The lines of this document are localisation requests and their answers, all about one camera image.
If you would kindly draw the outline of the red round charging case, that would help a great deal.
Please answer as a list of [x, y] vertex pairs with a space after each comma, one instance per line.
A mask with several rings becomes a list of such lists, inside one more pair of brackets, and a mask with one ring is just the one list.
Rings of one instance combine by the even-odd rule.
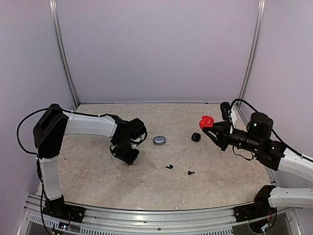
[[199, 121], [200, 129], [203, 128], [211, 128], [214, 125], [214, 118], [211, 116], [202, 116], [201, 120]]

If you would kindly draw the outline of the black charging case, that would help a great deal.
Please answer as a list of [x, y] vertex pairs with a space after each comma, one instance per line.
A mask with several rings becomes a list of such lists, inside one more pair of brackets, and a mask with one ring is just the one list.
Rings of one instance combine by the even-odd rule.
[[201, 140], [201, 134], [200, 133], [193, 133], [191, 136], [191, 140], [194, 142], [199, 142]]

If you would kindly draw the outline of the purple earbud charging case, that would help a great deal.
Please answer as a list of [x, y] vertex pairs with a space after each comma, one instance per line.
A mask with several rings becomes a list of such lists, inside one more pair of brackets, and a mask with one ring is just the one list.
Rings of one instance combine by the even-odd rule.
[[153, 138], [154, 145], [164, 145], [166, 144], [166, 138], [164, 136], [156, 136]]

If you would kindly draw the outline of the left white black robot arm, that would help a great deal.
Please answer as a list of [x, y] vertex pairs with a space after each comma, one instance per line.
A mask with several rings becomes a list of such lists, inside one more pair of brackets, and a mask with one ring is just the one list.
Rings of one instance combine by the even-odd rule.
[[[20, 128], [23, 123], [43, 113], [33, 127], [35, 151], [27, 150], [20, 140]], [[48, 207], [57, 217], [68, 214], [68, 206], [64, 203], [57, 167], [63, 141], [73, 136], [77, 143], [94, 138], [103, 142], [110, 153], [127, 165], [132, 165], [140, 151], [141, 145], [149, 136], [144, 122], [139, 118], [123, 120], [113, 114], [86, 114], [63, 109], [59, 104], [51, 104], [25, 116], [16, 126], [18, 145], [25, 153], [34, 155], [37, 174], [44, 185], [44, 195], [50, 202]]]

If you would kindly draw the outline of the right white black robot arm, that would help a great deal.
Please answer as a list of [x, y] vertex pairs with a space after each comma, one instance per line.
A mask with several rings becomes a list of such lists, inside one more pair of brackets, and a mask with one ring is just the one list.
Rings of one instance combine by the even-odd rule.
[[[246, 131], [232, 128], [229, 120], [215, 122], [212, 117], [203, 116], [200, 121], [201, 130], [222, 151], [231, 145], [251, 152], [267, 168], [312, 181], [313, 159], [294, 153], [281, 141], [271, 140], [272, 126], [273, 120], [264, 113], [253, 113]], [[261, 217], [276, 207], [312, 208], [313, 189], [264, 186], [254, 197], [250, 213], [254, 217]]]

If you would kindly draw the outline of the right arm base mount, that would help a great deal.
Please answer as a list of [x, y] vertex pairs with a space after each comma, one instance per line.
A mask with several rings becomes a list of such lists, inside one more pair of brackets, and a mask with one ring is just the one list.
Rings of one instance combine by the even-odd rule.
[[277, 208], [251, 203], [243, 206], [236, 206], [233, 210], [236, 222], [239, 223], [275, 214]]

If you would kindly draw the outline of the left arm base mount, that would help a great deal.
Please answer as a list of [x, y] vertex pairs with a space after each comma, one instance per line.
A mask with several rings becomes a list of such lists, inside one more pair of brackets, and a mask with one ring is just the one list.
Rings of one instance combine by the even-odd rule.
[[68, 222], [82, 223], [85, 211], [86, 209], [83, 207], [69, 204], [54, 205], [53, 207], [45, 205], [43, 214]]

